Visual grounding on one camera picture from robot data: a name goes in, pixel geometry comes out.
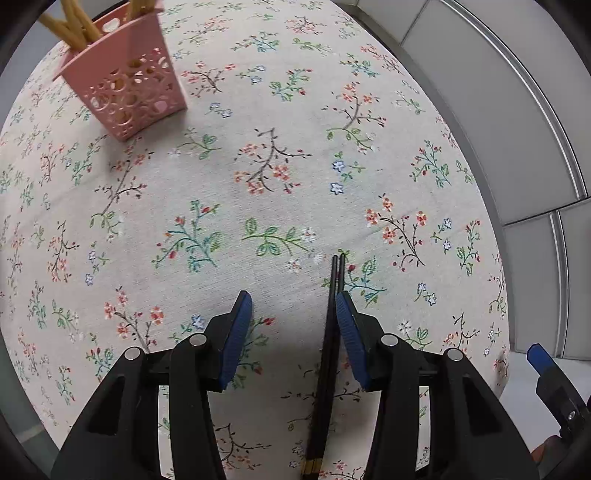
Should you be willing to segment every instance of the table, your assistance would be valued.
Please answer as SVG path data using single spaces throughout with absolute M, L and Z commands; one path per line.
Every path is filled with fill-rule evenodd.
M 126 144 L 61 80 L 56 46 L 0 137 L 0 326 L 60 446 L 119 355 L 173 347 L 245 288 L 254 320 L 211 394 L 228 478 L 298 478 L 330 258 L 419 349 L 462 349 L 500 394 L 505 277 L 471 170 L 399 61 L 329 1 L 168 1 L 189 109 Z M 323 478 L 359 479 L 378 395 L 340 359 Z M 163 475 L 174 476 L 161 390 Z M 428 459 L 421 390 L 418 464 Z

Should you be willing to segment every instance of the circular hole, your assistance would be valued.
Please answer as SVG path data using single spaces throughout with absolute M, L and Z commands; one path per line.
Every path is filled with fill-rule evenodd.
M 139 69 L 142 66 L 142 61 L 140 59 L 133 59 L 127 62 L 127 66 L 132 69 Z
M 117 30 L 119 28 L 120 25 L 121 25 L 121 20 L 119 20 L 119 18 L 115 17 L 103 25 L 103 32 L 105 32 L 105 33 L 114 32 L 115 30 Z
M 124 102 L 127 106 L 134 106 L 138 102 L 139 97 L 134 93 L 125 95 Z
M 126 110 L 117 110 L 115 112 L 115 122 L 118 125 L 125 125 L 131 120 L 131 113 Z
M 115 80 L 113 80 L 111 82 L 111 90 L 114 90 L 116 92 L 120 92 L 121 90 L 123 90 L 124 87 L 125 87 L 125 81 L 121 77 L 116 78 Z
M 168 108 L 168 104 L 164 100 L 158 100 L 152 105 L 152 110 L 156 113 L 164 113 Z
M 109 103 L 109 97 L 106 95 L 96 95 L 90 99 L 90 104 L 95 110 L 102 110 Z

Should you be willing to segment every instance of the floor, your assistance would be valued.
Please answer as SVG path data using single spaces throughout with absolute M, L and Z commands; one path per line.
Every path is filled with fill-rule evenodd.
M 585 401 L 591 395 L 591 362 L 557 359 Z M 501 395 L 501 403 L 517 426 L 525 444 L 533 450 L 546 438 L 558 434 L 558 423 L 535 394 L 538 374 L 523 353 L 509 357 L 509 383 Z

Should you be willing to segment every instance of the black chopstick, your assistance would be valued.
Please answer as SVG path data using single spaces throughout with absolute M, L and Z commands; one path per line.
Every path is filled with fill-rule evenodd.
M 316 387 L 316 398 L 306 457 L 301 466 L 301 480 L 317 480 L 322 468 L 324 449 L 329 434 L 330 415 L 335 396 L 336 373 L 339 362 L 340 331 L 336 319 L 335 297 L 345 286 L 345 256 L 334 255 L 330 272 L 329 302 L 326 309 L 322 359 Z

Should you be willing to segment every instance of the metal screw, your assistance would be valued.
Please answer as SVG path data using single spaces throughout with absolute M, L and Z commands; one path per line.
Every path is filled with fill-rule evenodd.
M 127 360 L 135 360 L 136 358 L 139 357 L 140 353 L 142 352 L 142 350 L 140 350 L 139 348 L 137 348 L 136 346 L 133 346 L 131 348 L 128 348 L 125 351 L 125 358 Z
M 189 343 L 193 346 L 202 346 L 207 342 L 207 337 L 202 333 L 196 333 L 189 339 Z
M 391 333 L 386 333 L 386 335 L 382 335 L 381 342 L 385 346 L 396 346 L 398 345 L 398 337 L 396 335 L 392 335 Z
M 461 350 L 457 348 L 450 348 L 447 351 L 447 356 L 452 359 L 454 362 L 459 362 L 462 358 L 464 358 L 464 354 Z

